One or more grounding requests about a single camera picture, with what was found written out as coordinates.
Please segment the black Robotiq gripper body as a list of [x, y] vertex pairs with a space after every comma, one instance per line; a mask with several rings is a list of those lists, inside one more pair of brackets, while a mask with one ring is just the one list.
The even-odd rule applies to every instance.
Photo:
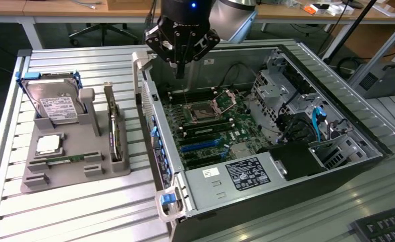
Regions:
[[208, 32], [212, 1], [161, 1], [161, 15], [157, 25], [174, 46], [176, 60], [180, 62], [181, 46], [190, 31]]

